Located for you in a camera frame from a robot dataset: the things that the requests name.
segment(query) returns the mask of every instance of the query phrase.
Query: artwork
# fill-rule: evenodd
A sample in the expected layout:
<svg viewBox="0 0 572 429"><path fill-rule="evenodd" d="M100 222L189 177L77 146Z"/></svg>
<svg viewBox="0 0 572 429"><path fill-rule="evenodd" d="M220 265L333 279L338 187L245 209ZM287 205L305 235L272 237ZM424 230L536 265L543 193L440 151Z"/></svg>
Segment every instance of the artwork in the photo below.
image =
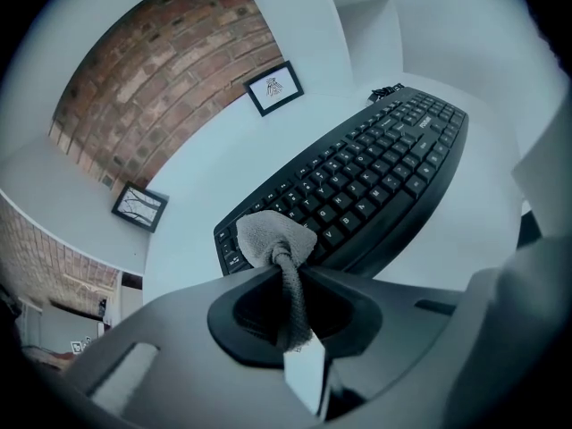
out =
<svg viewBox="0 0 572 429"><path fill-rule="evenodd" d="M244 87L263 116L304 95L290 62L260 73L245 82Z"/></svg>
<svg viewBox="0 0 572 429"><path fill-rule="evenodd" d="M112 213L146 231L154 232L166 205L164 198L128 182L117 198Z"/></svg>
<svg viewBox="0 0 572 429"><path fill-rule="evenodd" d="M71 341L71 352L73 354L80 354L83 351L83 345L81 341Z"/></svg>

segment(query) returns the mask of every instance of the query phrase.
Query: black picture frame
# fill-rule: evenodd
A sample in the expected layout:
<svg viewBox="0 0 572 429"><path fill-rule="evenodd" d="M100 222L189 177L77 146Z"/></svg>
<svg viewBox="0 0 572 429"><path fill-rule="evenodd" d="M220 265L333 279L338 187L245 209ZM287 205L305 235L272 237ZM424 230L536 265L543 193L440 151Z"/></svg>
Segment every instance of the black picture frame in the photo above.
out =
<svg viewBox="0 0 572 429"><path fill-rule="evenodd" d="M141 221L138 221L137 219L134 219L134 218L126 215L125 213L119 211L119 208L122 204L123 198L125 197L125 195L127 194L127 192L129 190L136 191L136 192L138 192L144 196L147 196L147 197L152 198L155 201L159 202L159 206L156 209L155 217L153 218L153 221L150 223L150 225L146 225L146 224L142 223ZM146 231L153 233L153 232L155 232L157 225L159 224L159 221L161 220L161 216L163 215L163 211L164 211L166 206L167 206L167 200L165 198L159 197L159 196L157 196L157 194L153 194L152 192L149 192L146 189L142 189L139 186L133 184L132 182L127 181L125 183L125 186L123 186L121 194L119 195L119 197L115 201L115 205L112 208L111 212L114 215L117 215L120 218L122 218L123 220L127 221L128 223L134 224L134 225L140 227L141 229L144 229Z"/></svg>
<svg viewBox="0 0 572 429"><path fill-rule="evenodd" d="M252 90L252 88L250 86L253 83L255 83L255 82L265 78L266 76L268 76L274 72L277 72L278 70L281 70L283 68L288 69L288 72L290 73L290 76L292 77L292 80L294 81L294 84L296 85L296 89L298 90L298 92L296 92L295 94L292 94L291 96L285 97L283 100L281 100L277 104L274 104L274 105L269 106L268 108L264 109L260 105L260 102L258 101L256 94L254 93L254 91ZM298 98L298 97L304 95L304 89L302 88L300 81L298 79L298 76L296 76L296 73L294 72L294 68L292 67L292 64L290 63L290 61L280 63L280 64L276 65L275 67L272 67L266 71L263 71L262 73L258 74L254 78L251 78L250 80L244 82L243 85L244 85L244 88L246 89L248 95L250 96L250 98L254 102L254 105L256 106L256 108L257 108L257 110L261 116L266 116L267 114L269 114L272 111L280 108L281 106L288 104L289 102L291 102L295 98Z"/></svg>

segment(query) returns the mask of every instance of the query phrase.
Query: cloth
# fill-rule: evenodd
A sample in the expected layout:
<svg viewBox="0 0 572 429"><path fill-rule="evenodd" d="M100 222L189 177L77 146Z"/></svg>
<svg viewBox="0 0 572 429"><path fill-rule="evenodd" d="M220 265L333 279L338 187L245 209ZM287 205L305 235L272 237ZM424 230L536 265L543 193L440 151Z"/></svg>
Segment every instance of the cloth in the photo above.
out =
<svg viewBox="0 0 572 429"><path fill-rule="evenodd" d="M308 228L275 211L261 211L241 217L237 223L239 247L253 267L277 264L282 268L282 297L290 310L289 325L279 332L278 347L295 349L312 338L307 321L300 267L317 242Z"/></svg>

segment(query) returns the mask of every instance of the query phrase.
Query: white desk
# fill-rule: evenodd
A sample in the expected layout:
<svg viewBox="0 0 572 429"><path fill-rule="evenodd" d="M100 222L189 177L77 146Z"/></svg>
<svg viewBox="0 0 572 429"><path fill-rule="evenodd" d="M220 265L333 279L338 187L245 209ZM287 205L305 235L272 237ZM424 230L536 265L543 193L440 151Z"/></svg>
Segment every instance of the white desk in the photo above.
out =
<svg viewBox="0 0 572 429"><path fill-rule="evenodd" d="M516 137L486 104L434 80L401 73L371 87L396 82L462 108L469 130L441 203L376 279L463 290L475 271L501 264L516 248L522 206L510 177L519 159ZM307 94L265 118L244 96L187 141L149 185L170 199L149 243L144 302L221 278L214 227L297 153L363 109L369 89L353 97Z"/></svg>

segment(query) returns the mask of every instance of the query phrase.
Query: black keyboard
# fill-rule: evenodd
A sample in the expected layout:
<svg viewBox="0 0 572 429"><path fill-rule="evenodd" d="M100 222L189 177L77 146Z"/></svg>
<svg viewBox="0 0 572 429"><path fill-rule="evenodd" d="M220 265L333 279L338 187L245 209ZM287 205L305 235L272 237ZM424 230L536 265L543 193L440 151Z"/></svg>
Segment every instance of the black keyboard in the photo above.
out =
<svg viewBox="0 0 572 429"><path fill-rule="evenodd" d="M236 222L270 209L317 234L309 264L373 278L441 201L467 127L466 113L412 88L355 114L284 165L214 228L223 274L251 268L238 247Z"/></svg>

